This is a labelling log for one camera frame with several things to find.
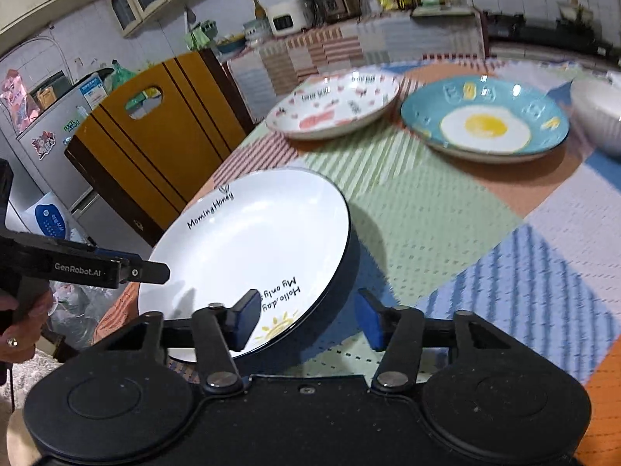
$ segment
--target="finger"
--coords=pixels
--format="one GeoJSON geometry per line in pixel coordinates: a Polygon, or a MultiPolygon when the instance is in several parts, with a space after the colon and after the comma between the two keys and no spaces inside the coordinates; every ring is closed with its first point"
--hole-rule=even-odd
{"type": "Polygon", "coordinates": [[[41,315],[47,315],[53,304],[54,295],[52,294],[52,291],[48,289],[36,299],[35,304],[32,306],[32,309],[28,312],[28,316],[38,317],[41,315]]]}
{"type": "Polygon", "coordinates": [[[0,344],[6,343],[8,339],[15,339],[17,346],[9,347],[11,350],[24,350],[24,348],[34,345],[41,338],[41,329],[45,320],[40,317],[29,317],[29,319],[18,322],[8,328],[0,337],[0,344]]]}
{"type": "Polygon", "coordinates": [[[29,359],[32,359],[34,356],[34,345],[30,345],[30,347],[25,348],[24,350],[15,350],[10,347],[7,347],[6,349],[4,347],[0,348],[0,359],[7,363],[23,363],[29,359]]]}

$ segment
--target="sun drawing on plate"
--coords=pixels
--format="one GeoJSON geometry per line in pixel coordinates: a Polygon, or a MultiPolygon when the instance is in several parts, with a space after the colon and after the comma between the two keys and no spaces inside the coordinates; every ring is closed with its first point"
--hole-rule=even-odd
{"type": "Polygon", "coordinates": [[[291,324],[294,323],[297,316],[297,310],[290,316],[287,312],[284,313],[283,318],[279,319],[278,317],[274,317],[272,319],[272,323],[270,327],[264,325],[261,329],[264,331],[262,336],[256,336],[256,340],[271,340],[272,338],[277,337],[285,331],[291,324]]]}

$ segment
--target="pink package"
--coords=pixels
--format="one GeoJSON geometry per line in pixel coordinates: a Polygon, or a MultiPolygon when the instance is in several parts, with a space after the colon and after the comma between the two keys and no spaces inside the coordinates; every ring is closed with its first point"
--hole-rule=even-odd
{"type": "Polygon", "coordinates": [[[26,91],[22,76],[17,70],[9,70],[2,83],[0,98],[6,101],[17,134],[22,133],[39,116],[40,109],[26,91]]]}

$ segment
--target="rice cooker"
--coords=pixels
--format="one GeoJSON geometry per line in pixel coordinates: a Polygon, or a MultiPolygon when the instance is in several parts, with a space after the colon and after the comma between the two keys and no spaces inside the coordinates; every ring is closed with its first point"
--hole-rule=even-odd
{"type": "Polygon", "coordinates": [[[265,12],[275,37],[293,35],[312,28],[313,11],[307,0],[277,3],[268,7],[265,12]]]}

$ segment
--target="circular pad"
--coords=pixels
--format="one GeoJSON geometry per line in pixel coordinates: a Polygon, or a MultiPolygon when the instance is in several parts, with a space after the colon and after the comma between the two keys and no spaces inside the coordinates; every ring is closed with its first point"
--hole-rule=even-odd
{"type": "Polygon", "coordinates": [[[429,423],[482,461],[533,464],[573,451],[591,416],[585,390],[554,367],[530,371],[527,359],[507,357],[432,376],[422,398],[429,423]]]}
{"type": "Polygon", "coordinates": [[[127,461],[175,434],[192,405],[192,391],[177,373],[139,353],[105,351],[37,383],[24,420],[35,443],[56,457],[127,461]]]}

